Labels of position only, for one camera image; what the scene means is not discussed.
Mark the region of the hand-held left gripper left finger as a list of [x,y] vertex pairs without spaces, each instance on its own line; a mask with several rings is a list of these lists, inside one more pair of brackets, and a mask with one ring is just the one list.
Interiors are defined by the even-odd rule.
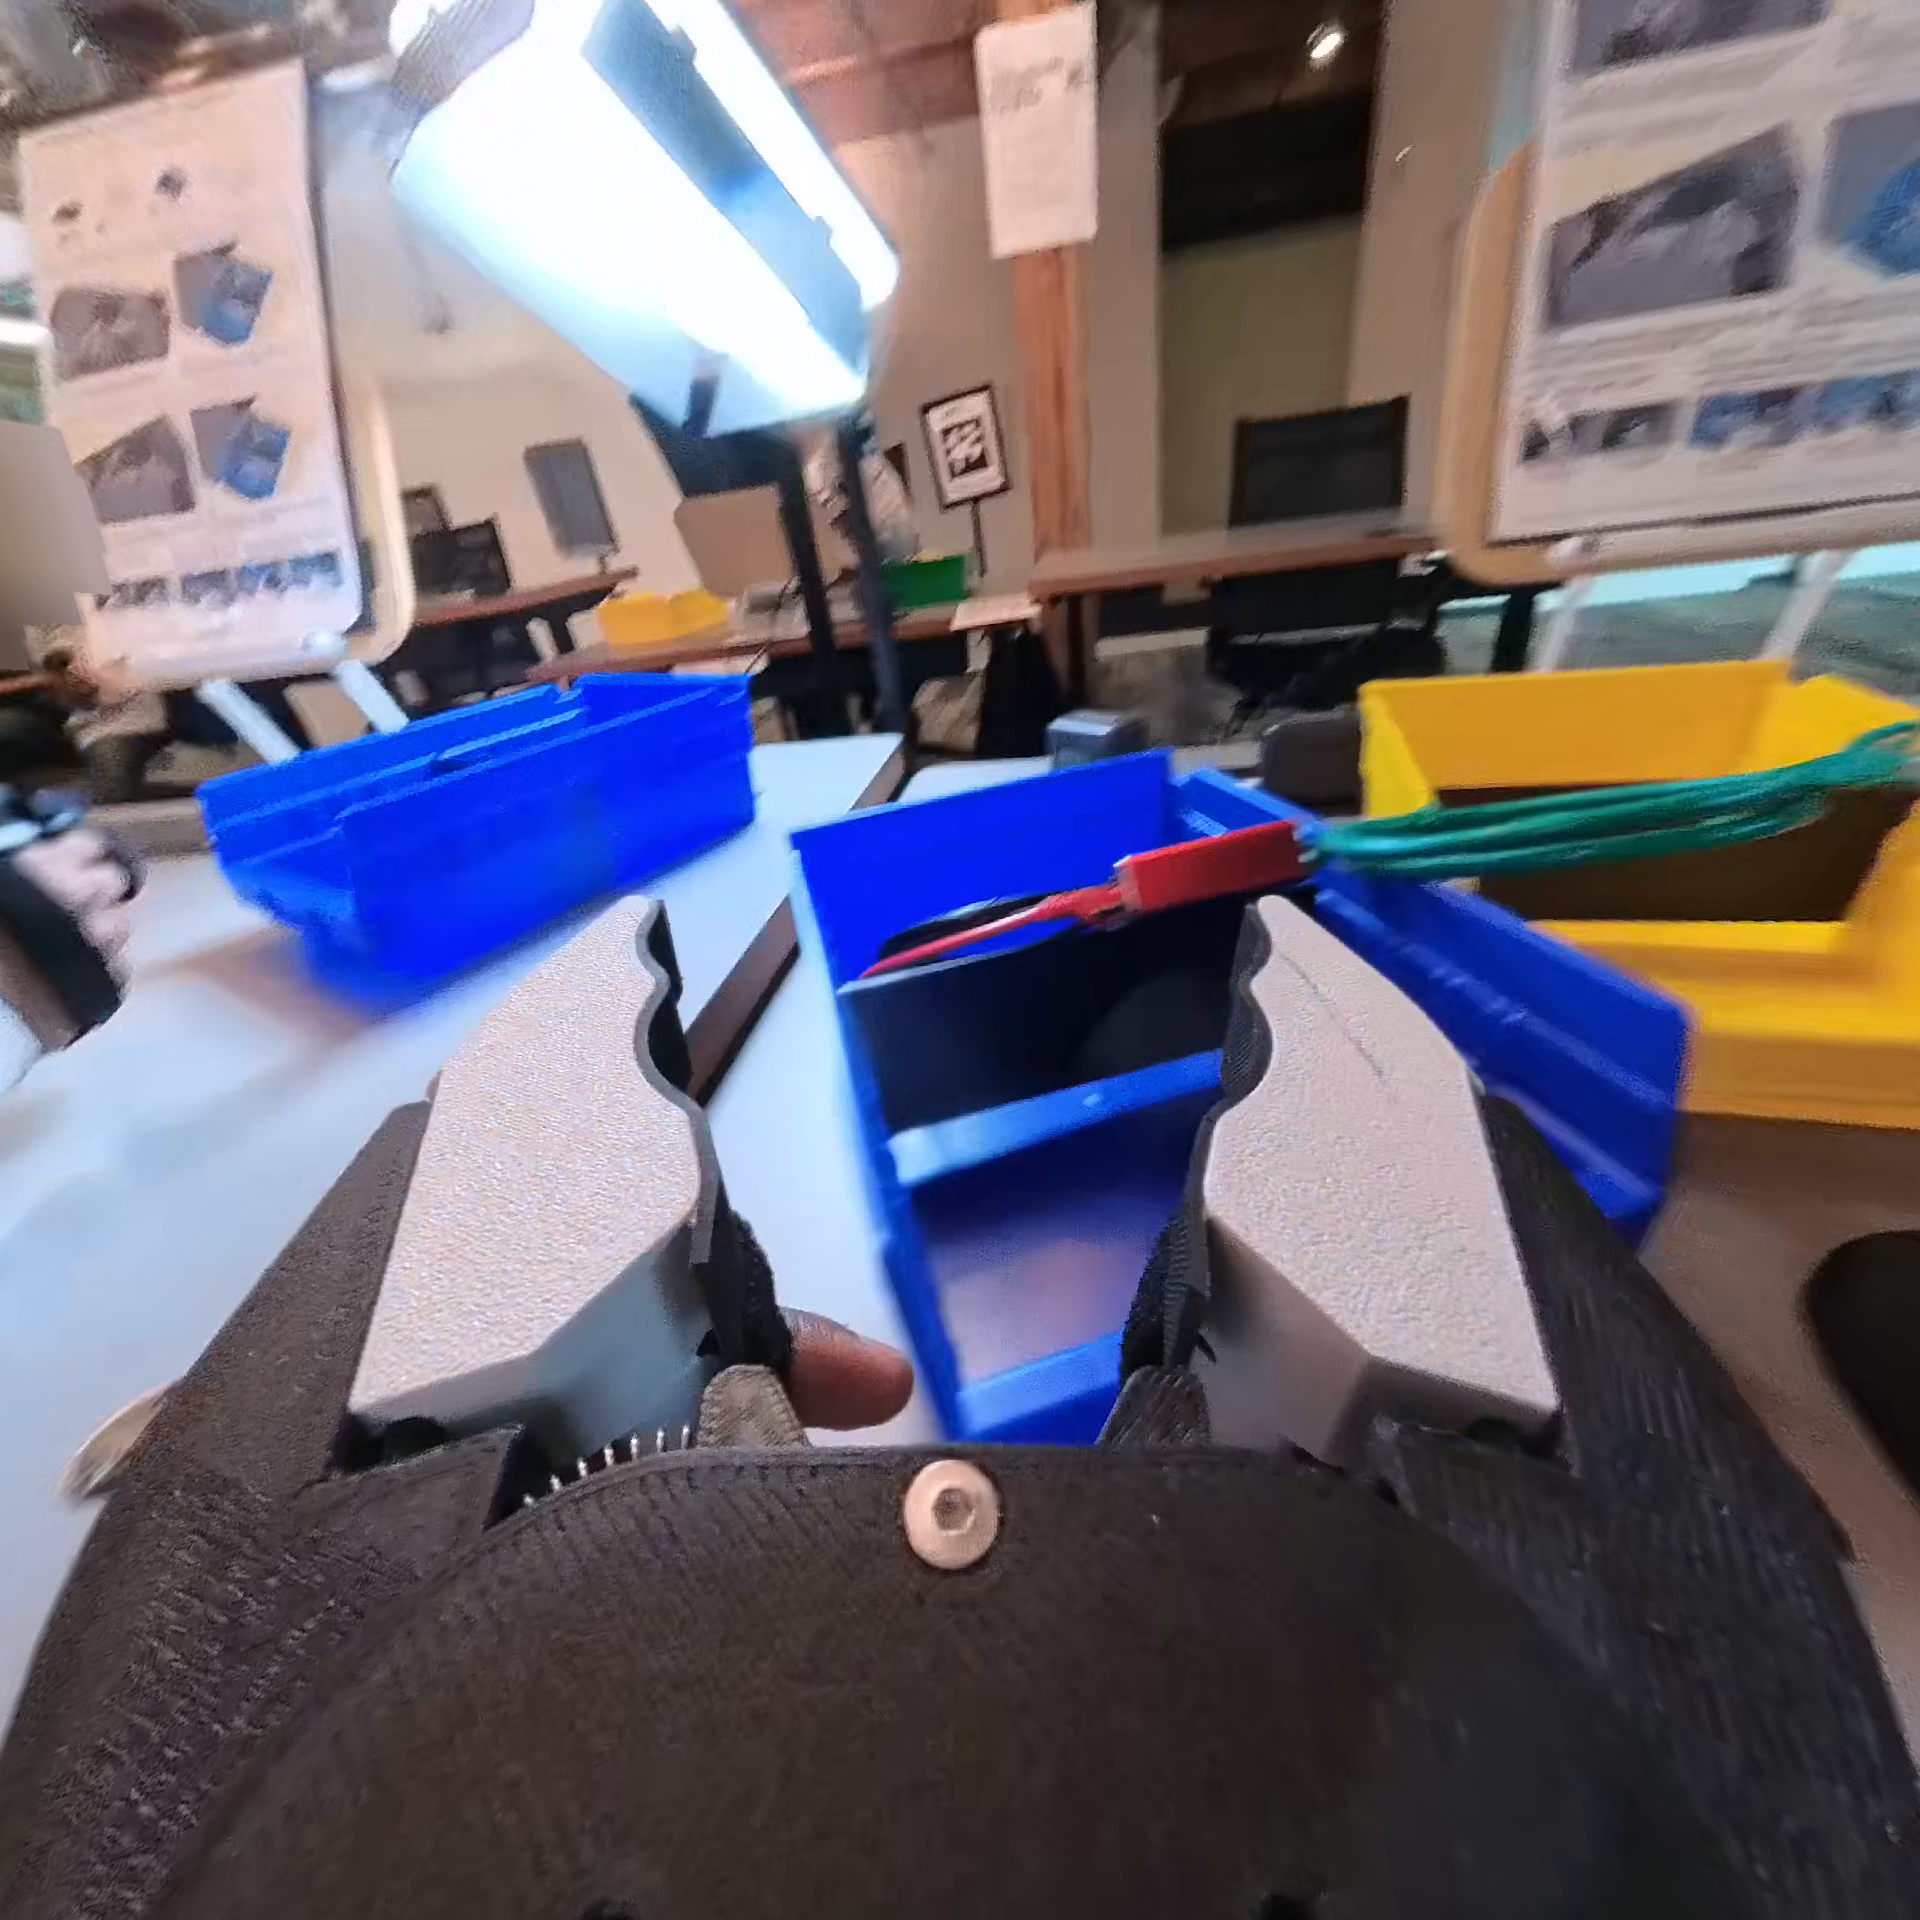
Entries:
[[591,1463],[695,1431],[708,1381],[791,1355],[689,1093],[665,904],[620,897],[439,1071],[349,1414],[521,1425]]

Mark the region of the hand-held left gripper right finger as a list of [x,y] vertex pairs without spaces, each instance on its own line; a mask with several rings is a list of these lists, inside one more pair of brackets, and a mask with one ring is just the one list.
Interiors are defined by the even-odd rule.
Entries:
[[1303,906],[1246,904],[1214,1106],[1119,1335],[1229,1448],[1358,1463],[1375,1422],[1553,1437],[1562,1391],[1473,1070]]

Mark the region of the red ethernet splitter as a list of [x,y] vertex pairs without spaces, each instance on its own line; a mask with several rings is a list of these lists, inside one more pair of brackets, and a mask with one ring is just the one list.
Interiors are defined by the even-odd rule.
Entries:
[[1123,911],[1162,914],[1222,895],[1262,895],[1309,878],[1291,823],[1257,823],[1125,856],[1113,870]]

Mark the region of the yellow plastic bin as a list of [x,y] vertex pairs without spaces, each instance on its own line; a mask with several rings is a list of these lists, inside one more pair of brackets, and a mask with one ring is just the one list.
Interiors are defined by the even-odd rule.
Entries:
[[613,592],[591,617],[603,643],[629,654],[657,654],[689,640],[725,640],[731,632],[729,598],[707,586]]
[[[1756,775],[1910,719],[1873,687],[1765,661],[1375,681],[1363,811]],[[1916,803],[1843,921],[1531,923],[1690,1008],[1690,1112],[1916,1128]]]

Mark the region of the blue plastic bin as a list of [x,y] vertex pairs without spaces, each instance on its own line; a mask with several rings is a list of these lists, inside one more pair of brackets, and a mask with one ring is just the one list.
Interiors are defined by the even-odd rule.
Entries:
[[407,1001],[755,821],[746,678],[589,673],[203,784],[230,888]]
[[[1119,1326],[1219,1093],[1238,910],[917,976],[879,950],[969,906],[1101,882],[1129,854],[1301,809],[1166,751],[953,787],[795,837],[833,983],[879,1256],[941,1437],[1098,1437]],[[1444,882],[1324,867],[1303,904],[1517,1106],[1629,1246],[1665,1209],[1690,1018],[1661,991]]]

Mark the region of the grey desk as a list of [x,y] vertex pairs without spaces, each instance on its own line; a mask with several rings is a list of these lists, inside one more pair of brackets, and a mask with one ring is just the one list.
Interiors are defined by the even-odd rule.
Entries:
[[[895,790],[930,800],[1028,760],[905,775],[890,736],[762,747],[756,823],[663,882],[684,1014],[734,1043],[710,1126],[782,1297],[901,1338],[853,1158],[825,971],[786,901],[788,834]],[[2,1713],[92,1523],[57,1479],[175,1377],[397,1104],[550,939],[374,1017],[315,987],[209,854],[132,906],[129,1001],[2,1106]],[[1916,1498],[1807,1331],[1836,1246],[1916,1227],[1916,1134],[1691,1115],[1646,1264],[1710,1338],[1857,1551],[1857,1605],[1916,1744]]]

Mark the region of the dark grey power adapter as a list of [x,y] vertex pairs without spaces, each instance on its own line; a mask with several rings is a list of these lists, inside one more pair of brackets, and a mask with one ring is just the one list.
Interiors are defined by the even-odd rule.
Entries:
[[1351,818],[1363,803],[1361,743],[1354,703],[1285,711],[1259,733],[1259,785],[1287,803]]

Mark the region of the black office chair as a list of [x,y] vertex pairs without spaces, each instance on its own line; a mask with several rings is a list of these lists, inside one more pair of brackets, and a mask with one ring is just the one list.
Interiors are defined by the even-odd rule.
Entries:
[[[1229,525],[1383,514],[1403,504],[1409,397],[1234,424]],[[1325,561],[1214,583],[1206,672],[1238,721],[1325,712],[1381,678],[1444,666],[1434,579],[1401,558]]]

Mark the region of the framed black-white tag poster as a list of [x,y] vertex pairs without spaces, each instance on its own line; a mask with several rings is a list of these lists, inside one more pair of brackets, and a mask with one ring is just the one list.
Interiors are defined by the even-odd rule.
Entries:
[[969,509],[1012,488],[989,382],[924,401],[918,417],[932,490],[943,512]]

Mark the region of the light panel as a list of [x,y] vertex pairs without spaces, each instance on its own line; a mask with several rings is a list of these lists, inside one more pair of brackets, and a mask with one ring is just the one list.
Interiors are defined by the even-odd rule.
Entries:
[[390,192],[702,439],[862,406],[899,251],[716,1],[395,5]]

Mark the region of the white paper sheet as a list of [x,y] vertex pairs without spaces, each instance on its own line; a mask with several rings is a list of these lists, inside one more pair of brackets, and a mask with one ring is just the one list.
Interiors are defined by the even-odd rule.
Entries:
[[1098,235],[1098,6],[999,17],[973,35],[989,253]]

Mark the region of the instruction board with wooden frame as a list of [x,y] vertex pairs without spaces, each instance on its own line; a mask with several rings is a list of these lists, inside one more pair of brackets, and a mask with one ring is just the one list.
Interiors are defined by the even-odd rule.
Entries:
[[1492,583],[1916,543],[1918,6],[1530,5],[1434,515]]
[[43,403],[98,527],[87,672],[196,687],[374,665],[417,615],[393,433],[349,379],[303,62],[17,141]]

